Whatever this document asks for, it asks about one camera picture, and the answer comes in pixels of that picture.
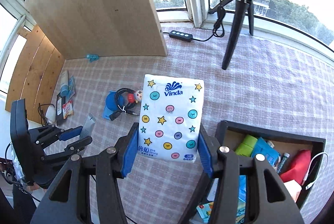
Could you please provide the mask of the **black storage tray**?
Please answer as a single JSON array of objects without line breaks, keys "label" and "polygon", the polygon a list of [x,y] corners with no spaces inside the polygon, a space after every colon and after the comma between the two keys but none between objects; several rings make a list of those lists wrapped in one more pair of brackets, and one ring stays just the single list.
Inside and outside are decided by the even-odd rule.
[{"label": "black storage tray", "polygon": [[214,178],[209,178],[203,171],[179,223],[189,223],[216,179],[217,192],[209,223],[235,223],[240,175],[246,177],[245,223],[304,223],[300,209],[309,195],[308,191],[302,190],[295,203],[267,160],[236,155],[233,147],[242,134],[272,140],[278,147],[285,147],[291,152],[300,146],[309,146],[315,155],[323,152],[325,146],[325,139],[321,138],[221,121],[214,135],[221,145],[218,150],[220,170]]}]

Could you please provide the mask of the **Coffee mate sachet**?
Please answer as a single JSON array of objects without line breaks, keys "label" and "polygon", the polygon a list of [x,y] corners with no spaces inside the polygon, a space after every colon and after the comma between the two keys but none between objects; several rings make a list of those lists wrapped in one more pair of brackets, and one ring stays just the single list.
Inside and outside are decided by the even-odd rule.
[{"label": "Coffee mate sachet", "polygon": [[69,100],[66,104],[62,105],[63,119],[66,120],[68,116],[74,114],[72,100]]}]

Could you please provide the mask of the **green lotion tube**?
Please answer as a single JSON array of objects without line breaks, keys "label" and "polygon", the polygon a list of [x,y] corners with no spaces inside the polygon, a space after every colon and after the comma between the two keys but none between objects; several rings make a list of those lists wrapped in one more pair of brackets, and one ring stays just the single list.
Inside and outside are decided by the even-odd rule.
[{"label": "green lotion tube", "polygon": [[251,135],[246,135],[243,141],[235,149],[235,153],[239,156],[250,157],[258,139]]}]

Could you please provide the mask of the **orange white tissue pack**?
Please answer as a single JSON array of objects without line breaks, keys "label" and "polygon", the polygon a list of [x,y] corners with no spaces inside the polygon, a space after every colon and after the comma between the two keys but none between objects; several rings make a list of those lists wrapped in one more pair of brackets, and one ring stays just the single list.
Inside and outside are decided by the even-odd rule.
[{"label": "orange white tissue pack", "polygon": [[295,180],[289,180],[289,181],[284,182],[284,186],[286,187],[286,189],[290,193],[290,196],[296,203],[301,193],[301,190],[302,190],[301,185]]}]

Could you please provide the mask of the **black wet wipes pack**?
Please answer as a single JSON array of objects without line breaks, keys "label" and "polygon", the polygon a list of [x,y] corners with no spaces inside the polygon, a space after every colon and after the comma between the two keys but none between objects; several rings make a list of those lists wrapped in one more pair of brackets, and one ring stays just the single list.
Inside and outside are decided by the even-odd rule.
[{"label": "black wet wipes pack", "polygon": [[61,93],[57,95],[57,101],[56,101],[56,123],[57,126],[62,125],[65,122],[65,119],[63,117],[63,105],[65,103],[65,97],[61,96]]}]

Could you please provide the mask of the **blue wipes packet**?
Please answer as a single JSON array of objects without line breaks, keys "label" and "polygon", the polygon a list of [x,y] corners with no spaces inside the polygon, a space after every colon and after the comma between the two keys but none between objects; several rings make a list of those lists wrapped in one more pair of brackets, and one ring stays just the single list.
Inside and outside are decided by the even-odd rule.
[{"label": "blue wipes packet", "polygon": [[257,154],[262,154],[272,167],[275,166],[280,157],[280,153],[272,148],[262,137],[256,142],[251,157],[254,158]]}]

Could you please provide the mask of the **black tripod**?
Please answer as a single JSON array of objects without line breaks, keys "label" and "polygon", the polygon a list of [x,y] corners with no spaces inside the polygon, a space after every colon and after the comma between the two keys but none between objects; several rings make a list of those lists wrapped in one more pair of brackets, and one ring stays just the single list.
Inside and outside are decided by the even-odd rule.
[{"label": "black tripod", "polygon": [[[221,0],[216,6],[208,11],[209,14],[217,13],[217,19],[223,20],[226,14],[224,6],[234,0]],[[223,58],[222,69],[227,70],[231,58],[233,56],[237,41],[243,25],[245,14],[247,13],[249,19],[249,33],[254,35],[254,3],[253,0],[236,0],[235,12],[232,22],[232,27],[226,47],[226,51]]]}]

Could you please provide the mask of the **blue phone stand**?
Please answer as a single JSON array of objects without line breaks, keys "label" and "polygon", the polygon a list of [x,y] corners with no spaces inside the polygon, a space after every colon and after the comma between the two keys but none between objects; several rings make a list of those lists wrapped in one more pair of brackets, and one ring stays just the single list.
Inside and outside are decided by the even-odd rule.
[{"label": "blue phone stand", "polygon": [[105,99],[105,106],[102,117],[107,120],[115,120],[117,118],[117,111],[119,107],[123,107],[125,103],[125,99],[122,94],[118,91],[109,91]]}]

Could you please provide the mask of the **cartoon doll keychain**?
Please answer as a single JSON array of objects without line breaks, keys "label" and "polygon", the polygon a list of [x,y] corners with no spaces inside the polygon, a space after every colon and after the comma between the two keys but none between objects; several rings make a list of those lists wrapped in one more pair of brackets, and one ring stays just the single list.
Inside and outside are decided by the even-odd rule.
[{"label": "cartoon doll keychain", "polygon": [[129,103],[140,103],[142,101],[142,91],[137,90],[137,91],[132,91],[127,94],[127,101]]}]

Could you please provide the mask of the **blue foil sachet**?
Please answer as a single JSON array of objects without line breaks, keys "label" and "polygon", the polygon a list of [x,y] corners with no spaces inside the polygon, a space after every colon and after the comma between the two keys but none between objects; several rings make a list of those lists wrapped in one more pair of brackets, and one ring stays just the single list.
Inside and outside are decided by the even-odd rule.
[{"label": "blue foil sachet", "polygon": [[68,94],[66,96],[66,102],[68,102],[75,95],[75,79],[71,76],[68,80]]}]

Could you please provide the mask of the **pine wood wall panel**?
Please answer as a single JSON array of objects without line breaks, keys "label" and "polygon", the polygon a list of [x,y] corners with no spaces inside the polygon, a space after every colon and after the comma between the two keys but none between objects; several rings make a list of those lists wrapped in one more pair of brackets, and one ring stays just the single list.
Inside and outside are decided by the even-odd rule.
[{"label": "pine wood wall panel", "polygon": [[25,99],[27,119],[40,123],[38,107],[41,106],[46,111],[46,104],[51,103],[64,62],[62,54],[36,25],[27,35],[16,63],[5,110],[11,111],[13,101]]}]

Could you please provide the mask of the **Vinda dotted tissue pack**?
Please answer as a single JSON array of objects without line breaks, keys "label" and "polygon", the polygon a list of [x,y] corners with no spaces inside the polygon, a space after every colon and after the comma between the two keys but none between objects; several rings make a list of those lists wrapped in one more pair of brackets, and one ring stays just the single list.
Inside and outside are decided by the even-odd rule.
[{"label": "Vinda dotted tissue pack", "polygon": [[145,75],[138,155],[157,160],[194,162],[203,104],[203,80]]}]

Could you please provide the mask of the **white AQUA sunscreen tube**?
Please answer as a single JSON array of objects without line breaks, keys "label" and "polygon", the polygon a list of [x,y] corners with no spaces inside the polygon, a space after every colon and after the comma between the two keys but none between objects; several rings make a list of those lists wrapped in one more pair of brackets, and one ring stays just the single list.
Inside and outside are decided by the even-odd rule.
[{"label": "white AQUA sunscreen tube", "polygon": [[62,74],[61,74],[61,78],[60,78],[60,95],[61,97],[66,97],[68,94],[68,71],[65,70]]}]

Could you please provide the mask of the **teal clothespin by board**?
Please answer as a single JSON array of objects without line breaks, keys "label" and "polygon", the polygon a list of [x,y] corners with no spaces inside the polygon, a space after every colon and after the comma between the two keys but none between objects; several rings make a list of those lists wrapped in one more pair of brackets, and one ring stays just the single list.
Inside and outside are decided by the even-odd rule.
[{"label": "teal clothespin by board", "polygon": [[100,57],[96,54],[87,54],[86,59],[89,60],[89,62],[97,61]]}]

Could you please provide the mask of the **light wooden board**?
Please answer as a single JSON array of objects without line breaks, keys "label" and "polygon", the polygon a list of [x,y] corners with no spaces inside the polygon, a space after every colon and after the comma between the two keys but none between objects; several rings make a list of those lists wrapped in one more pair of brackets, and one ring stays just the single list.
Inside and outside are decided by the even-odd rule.
[{"label": "light wooden board", "polygon": [[26,0],[25,4],[67,60],[88,54],[167,54],[153,0]]}]

